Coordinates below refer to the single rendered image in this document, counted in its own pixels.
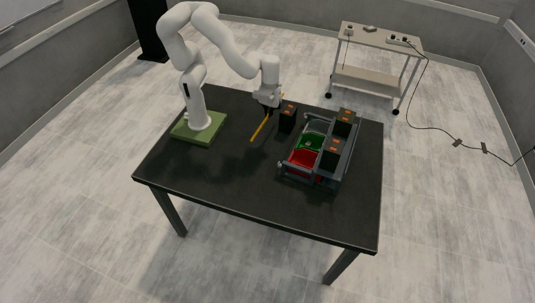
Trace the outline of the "green open bin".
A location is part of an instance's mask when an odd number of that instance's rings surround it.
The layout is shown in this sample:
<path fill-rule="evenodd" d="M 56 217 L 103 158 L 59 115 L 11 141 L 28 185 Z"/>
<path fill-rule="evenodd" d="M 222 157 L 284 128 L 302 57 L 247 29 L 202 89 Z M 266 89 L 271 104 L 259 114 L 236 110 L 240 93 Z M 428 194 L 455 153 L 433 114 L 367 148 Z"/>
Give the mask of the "green open bin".
<path fill-rule="evenodd" d="M 302 149 L 302 148 L 305 148 L 305 149 L 308 149 L 308 150 L 311 150 L 313 152 L 316 152 L 316 153 L 319 153 L 320 151 L 318 151 L 317 149 L 319 149 L 323 142 L 324 142 L 324 139 L 325 137 L 323 136 L 320 136 L 318 134 L 314 134 L 314 133 L 309 133 L 309 134 L 303 134 L 301 135 L 296 147 L 294 150 L 298 150 L 298 149 Z M 305 146 L 306 142 L 307 141 L 311 141 L 312 142 L 312 146 L 311 147 L 307 147 Z"/>

